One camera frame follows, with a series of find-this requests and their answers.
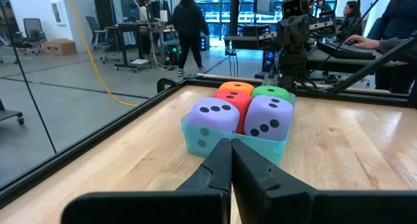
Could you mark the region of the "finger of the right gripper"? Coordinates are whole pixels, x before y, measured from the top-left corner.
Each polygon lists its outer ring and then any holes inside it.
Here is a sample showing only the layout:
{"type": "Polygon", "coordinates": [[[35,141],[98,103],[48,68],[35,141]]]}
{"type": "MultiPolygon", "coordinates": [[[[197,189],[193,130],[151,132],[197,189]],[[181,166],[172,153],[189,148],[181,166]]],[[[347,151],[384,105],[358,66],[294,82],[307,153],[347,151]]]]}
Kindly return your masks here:
{"type": "Polygon", "coordinates": [[[326,10],[319,14],[319,23],[336,24],[336,14],[334,10],[326,10]]]}
{"type": "Polygon", "coordinates": [[[256,37],[257,40],[266,40],[269,39],[271,32],[269,25],[258,26],[256,28],[256,37]]]}

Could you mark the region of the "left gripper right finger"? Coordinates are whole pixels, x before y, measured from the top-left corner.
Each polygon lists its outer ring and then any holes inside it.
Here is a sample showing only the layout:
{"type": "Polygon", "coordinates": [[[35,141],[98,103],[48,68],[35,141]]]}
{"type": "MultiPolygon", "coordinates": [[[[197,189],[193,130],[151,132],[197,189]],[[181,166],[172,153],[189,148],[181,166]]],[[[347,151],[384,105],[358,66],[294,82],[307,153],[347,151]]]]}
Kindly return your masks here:
{"type": "Polygon", "coordinates": [[[316,189],[280,169],[239,139],[232,184],[243,223],[309,223],[316,189]]]}

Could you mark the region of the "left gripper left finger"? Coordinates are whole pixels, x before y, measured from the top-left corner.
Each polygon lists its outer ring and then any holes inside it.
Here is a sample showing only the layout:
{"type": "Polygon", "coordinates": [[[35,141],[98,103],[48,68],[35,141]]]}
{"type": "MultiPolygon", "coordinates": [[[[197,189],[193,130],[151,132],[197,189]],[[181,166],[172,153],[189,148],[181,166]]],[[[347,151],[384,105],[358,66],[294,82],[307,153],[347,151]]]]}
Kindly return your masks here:
{"type": "Polygon", "coordinates": [[[227,138],[221,139],[196,171],[185,180],[178,191],[200,193],[217,192],[230,198],[232,181],[232,146],[227,138]]]}

